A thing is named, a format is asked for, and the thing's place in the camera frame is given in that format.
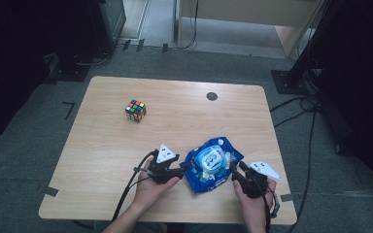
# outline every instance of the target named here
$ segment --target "blue plastic bag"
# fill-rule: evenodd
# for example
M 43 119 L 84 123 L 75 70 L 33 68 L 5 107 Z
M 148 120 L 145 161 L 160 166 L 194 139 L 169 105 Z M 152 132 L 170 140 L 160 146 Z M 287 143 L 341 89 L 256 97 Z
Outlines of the blue plastic bag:
M 189 164 L 185 177 L 193 192 L 197 194 L 211 191 L 225 183 L 231 174 L 229 164 L 237 165 L 243 158 L 225 137 L 219 137 L 191 150 L 180 166 Z

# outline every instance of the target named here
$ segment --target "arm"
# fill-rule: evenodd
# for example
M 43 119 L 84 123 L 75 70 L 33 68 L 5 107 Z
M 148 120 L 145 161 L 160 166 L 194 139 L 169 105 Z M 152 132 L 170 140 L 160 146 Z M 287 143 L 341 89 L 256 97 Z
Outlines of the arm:
M 145 164 L 145 169 L 150 167 L 151 160 Z M 147 178 L 145 172 L 141 172 L 138 181 Z M 152 179 L 138 182 L 136 194 L 131 205 L 114 222 L 112 222 L 103 233 L 130 233 L 138 219 L 146 212 L 169 188 L 175 186 L 179 178 L 173 178 L 165 184 L 157 184 Z
M 275 191 L 277 183 L 268 179 L 268 187 Z M 245 224 L 249 233 L 265 232 L 265 203 L 262 197 L 249 198 L 243 191 L 238 181 L 234 181 L 235 194 L 241 204 L 242 216 L 244 217 Z M 272 192 L 268 191 L 265 194 L 268 206 L 272 207 Z

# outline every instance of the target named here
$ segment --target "wire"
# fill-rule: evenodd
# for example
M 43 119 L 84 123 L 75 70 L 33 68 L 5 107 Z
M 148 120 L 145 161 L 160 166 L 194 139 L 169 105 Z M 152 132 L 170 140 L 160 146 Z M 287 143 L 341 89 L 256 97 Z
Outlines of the wire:
M 272 193 L 272 197 L 274 198 L 274 209 L 272 210 L 272 213 L 270 213 L 272 218 L 277 217 L 277 212 L 280 210 L 280 202 L 278 201 L 278 196 L 275 191 L 273 191 L 269 186 L 267 186 L 270 190 L 269 192 Z
M 104 63 L 106 60 L 108 60 L 108 58 L 110 57 L 109 54 L 105 53 L 104 55 L 107 55 L 102 61 L 99 61 L 99 62 L 95 62 L 95 63 L 81 63 L 81 62 L 78 62 L 77 65 L 82 65 L 82 66 L 92 66 L 92 65 L 100 65 L 102 63 Z
M 303 114 L 305 114 L 305 113 L 307 113 L 307 112 L 306 112 L 306 111 L 302 111 L 301 113 L 299 113 L 299 114 L 297 114 L 297 115 L 295 115 L 295 116 L 291 116 L 290 118 L 284 119 L 283 121 L 281 121 L 281 122 L 275 124 L 275 125 L 274 125 L 274 128 L 280 126 L 281 124 L 283 124 L 283 123 L 285 123 L 285 122 L 287 122 L 287 121 L 290 121 L 290 120 L 292 120 L 292 119 L 298 118 L 299 116 L 301 116 L 301 115 L 303 115 Z
M 141 163 L 138 165 L 137 168 L 140 169 L 142 167 L 142 164 L 144 164 L 144 162 L 147 160 L 147 158 L 149 156 L 151 156 L 152 154 L 153 153 L 150 152 L 147 155 L 145 155 L 145 157 L 142 159 Z M 114 221 L 115 219 L 117 219 L 119 211 L 120 211 L 120 208 L 122 207 L 123 201 L 125 200 L 125 197 L 128 194 L 128 192 L 129 192 L 129 189 L 131 189 L 131 187 L 135 184 L 135 183 L 132 184 L 132 181 L 134 180 L 136 174 L 137 174 L 137 172 L 135 171 L 134 174 L 132 175 L 131 179 L 129 180 L 128 185 L 126 186 L 125 190 L 123 191 L 123 194 L 121 195 L 121 197 L 119 199 L 119 202 L 118 202 L 118 205 L 117 205 L 117 209 L 115 210 L 114 216 L 112 217 L 111 221 Z
M 309 143 L 308 143 L 308 170 L 307 170 L 307 179 L 305 181 L 305 187 L 304 187 L 304 193 L 302 194 L 302 200 L 301 204 L 299 206 L 298 212 L 296 213 L 297 216 L 297 221 L 299 221 L 299 218 L 301 217 L 302 210 L 304 209 L 304 204 L 305 204 L 305 199 L 307 198 L 307 193 L 308 193 L 308 188 L 310 186 L 310 177 L 311 177 L 311 144 L 313 141 L 313 132 L 314 132 L 314 125 L 315 125 L 315 118 L 317 114 L 317 108 L 314 110 L 314 115 L 313 115 L 313 122 L 311 124 L 311 130 L 310 130 L 310 137 L 309 137 Z M 295 224 L 291 226 L 289 229 L 288 233 L 292 232 L 293 228 L 295 228 Z
M 254 183 L 256 184 L 256 187 L 262 193 L 261 196 L 265 204 L 265 232 L 268 233 L 271 230 L 271 213 L 269 212 L 268 202 L 265 198 L 266 192 L 262 190 L 261 186 L 259 186 L 259 183 L 256 181 L 256 178 L 253 175 L 251 175 L 250 173 L 247 173 L 247 175 L 250 176 L 251 179 L 253 179 Z
M 280 104 L 280 105 L 278 105 L 278 106 L 272 108 L 272 109 L 270 110 L 270 112 L 273 112 L 273 111 L 275 111 L 275 110 L 277 110 L 277 109 L 283 107 L 284 105 L 286 105 L 286 104 L 288 104 L 288 103 L 290 103 L 290 102 L 292 102 L 292 101 L 294 101 L 294 100 L 300 100 L 300 101 L 299 101 L 299 107 L 302 109 L 302 112 L 301 112 L 301 113 L 299 113 L 299 114 L 297 114 L 297 115 L 295 115 L 295 116 L 291 116 L 291 117 L 289 117 L 289 118 L 287 118 L 287 119 L 285 119 L 285 120 L 283 120 L 283 121 L 281 121 L 281 122 L 275 124 L 275 125 L 274 125 L 274 128 L 280 126 L 281 124 L 283 124 L 283 123 L 285 123 L 285 122 L 287 122 L 287 121 L 290 121 L 290 120 L 292 120 L 292 119 L 298 118 L 299 116 L 301 116 L 301 115 L 303 115 L 303 114 L 305 114 L 305 113 L 311 113 L 311 112 L 313 112 L 313 111 L 317 108 L 317 103 L 314 103 L 312 100 L 309 99 L 309 98 L 312 98 L 312 97 L 315 98 L 314 95 L 306 95 L 306 96 L 303 96 L 303 97 L 292 98 L 292 99 L 289 99 L 289 100 L 287 100 L 286 102 L 284 102 L 284 103 L 282 103 L 282 104 Z M 310 108 L 306 108 L 306 107 L 304 106 L 304 104 L 303 104 L 303 103 L 305 103 L 305 101 L 308 102 L 309 104 L 311 104 L 312 107 L 310 107 Z
M 192 19 L 189 20 L 190 27 L 193 30 L 193 37 L 190 40 L 189 44 L 186 47 L 183 47 L 183 48 L 168 48 L 169 50 L 186 50 L 186 49 L 190 48 L 194 43 L 197 44 L 197 41 L 196 41 L 196 20 L 197 20 L 197 17 L 198 17 L 198 6 L 199 6 L 199 0 L 196 0 L 194 24 L 192 25 Z M 123 45 L 125 45 L 125 44 L 117 44 L 116 47 L 123 46 Z M 154 49 L 162 49 L 162 47 L 156 47 L 156 46 L 143 46 L 143 47 L 154 48 Z
M 87 229 L 91 229 L 91 230 L 93 230 L 94 229 L 94 227 L 93 227 L 93 225 L 87 225 L 87 224 L 84 224 L 84 223 L 82 223 L 82 222 L 80 222 L 80 221 L 78 221 L 78 220 L 72 220 L 75 224 L 78 224 L 79 226 L 81 226 L 81 227 L 84 227 L 84 228 L 87 228 Z
M 199 0 L 196 0 L 196 7 L 195 7 L 195 19 L 194 19 L 194 24 L 193 24 L 193 37 L 190 40 L 189 44 L 186 47 L 183 48 L 177 48 L 178 50 L 186 50 L 189 47 L 191 47 L 195 42 L 196 42 L 196 18 L 198 17 L 198 6 L 199 6 Z
M 131 188 L 133 185 L 135 185 L 135 184 L 137 184 L 137 183 L 139 183 L 139 182 L 142 182 L 142 181 L 144 181 L 144 180 L 147 180 L 147 179 L 149 179 L 149 178 L 150 178 L 150 176 L 148 176 L 147 178 L 143 178 L 143 179 L 139 180 L 138 182 L 133 183 L 129 188 Z
M 314 78 L 311 78 L 311 76 L 310 76 L 310 71 L 311 71 L 312 73 L 314 73 L 314 74 L 313 74 L 313 75 L 314 75 Z M 304 71 L 304 74 L 302 75 L 302 78 L 304 78 L 304 80 L 308 83 L 308 85 L 309 85 L 311 88 L 314 89 L 315 92 L 318 92 L 319 89 L 318 89 L 317 86 L 314 84 L 314 83 L 316 82 L 316 78 L 317 78 L 318 75 L 315 74 L 314 71 L 315 71 L 315 70 L 306 69 L 306 70 Z
M 323 9 L 323 12 L 322 12 L 322 15 L 321 15 L 321 18 L 320 18 L 320 22 L 319 22 L 319 25 L 317 26 L 317 28 L 320 27 L 320 24 L 322 23 L 322 19 L 323 17 L 325 16 L 326 12 L 328 11 L 331 3 L 332 3 L 333 0 L 330 0 L 330 1 L 326 1 L 326 6 L 325 8 Z M 311 59 L 310 59 L 310 47 L 311 47 L 311 33 L 312 33 L 313 29 L 311 28 L 310 30 L 310 35 L 308 37 L 308 45 L 307 45 L 307 57 L 308 57 L 308 62 L 311 64 Z M 313 65 L 313 67 L 318 67 L 319 65 L 319 61 L 317 59 L 313 59 L 316 63 L 315 63 L 315 66 Z

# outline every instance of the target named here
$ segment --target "wooden table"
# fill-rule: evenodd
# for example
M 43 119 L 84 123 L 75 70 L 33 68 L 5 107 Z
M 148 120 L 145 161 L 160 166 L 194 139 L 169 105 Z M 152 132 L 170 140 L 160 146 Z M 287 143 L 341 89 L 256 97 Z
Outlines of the wooden table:
M 209 92 L 215 92 L 218 99 L 208 100 Z M 124 109 L 132 99 L 147 106 L 147 115 L 140 123 L 125 115 Z M 39 215 L 109 220 L 133 168 L 147 153 L 165 144 L 181 155 L 181 162 L 190 150 L 219 136 L 225 136 L 243 153 L 245 162 L 267 161 L 283 178 L 277 185 L 278 195 L 290 193 L 261 86 L 95 77 L 51 179 L 50 187 L 59 192 L 55 197 L 45 195 Z M 135 187 L 126 197 L 122 212 L 134 194 Z M 230 179 L 199 195 L 193 194 L 183 179 L 141 220 L 243 222 Z M 292 201 L 281 202 L 272 223 L 295 222 Z

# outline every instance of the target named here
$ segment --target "rubik's cube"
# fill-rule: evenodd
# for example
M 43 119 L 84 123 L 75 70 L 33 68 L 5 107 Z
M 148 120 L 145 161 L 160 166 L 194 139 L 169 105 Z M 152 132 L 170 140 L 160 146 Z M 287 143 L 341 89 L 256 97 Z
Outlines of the rubik's cube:
M 142 118 L 147 114 L 147 107 L 144 103 L 136 100 L 129 102 L 126 106 L 126 116 L 137 122 L 141 122 Z

